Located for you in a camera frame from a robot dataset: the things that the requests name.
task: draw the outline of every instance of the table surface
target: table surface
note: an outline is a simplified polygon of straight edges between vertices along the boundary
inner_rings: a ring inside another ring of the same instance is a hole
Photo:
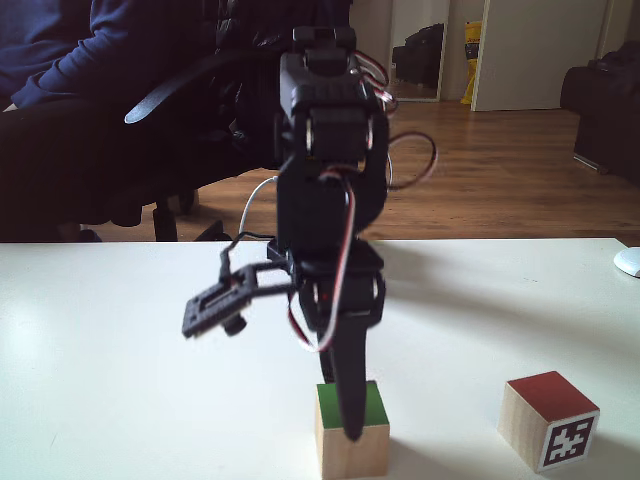
[[[507,380],[558,370],[601,408],[558,479],[637,479],[640,280],[612,239],[390,241],[368,374],[388,478],[538,478],[496,431]],[[180,332],[219,244],[0,245],[0,477],[318,479],[317,357],[284,298],[235,338]],[[233,264],[263,260],[243,243]],[[275,281],[278,273],[261,281]]]

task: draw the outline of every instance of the yellow bag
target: yellow bag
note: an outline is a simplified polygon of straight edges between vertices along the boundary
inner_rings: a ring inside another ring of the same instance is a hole
[[[473,85],[476,83],[476,68],[478,67],[478,50],[480,49],[480,35],[482,34],[482,22],[467,22],[464,26],[465,51],[469,62],[469,85],[460,103],[471,105],[473,100]]]

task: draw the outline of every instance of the white mouse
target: white mouse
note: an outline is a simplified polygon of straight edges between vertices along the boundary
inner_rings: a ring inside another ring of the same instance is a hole
[[[632,277],[640,278],[640,247],[627,248],[613,259],[620,270]]]

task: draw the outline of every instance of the door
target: door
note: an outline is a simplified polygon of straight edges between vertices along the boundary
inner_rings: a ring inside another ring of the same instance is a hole
[[[486,0],[472,110],[560,107],[569,68],[596,56],[607,0]]]

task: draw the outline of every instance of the red-topped wooden block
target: red-topped wooden block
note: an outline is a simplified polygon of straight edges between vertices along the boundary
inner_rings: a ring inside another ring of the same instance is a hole
[[[558,372],[507,382],[498,431],[537,473],[584,459],[600,409]]]

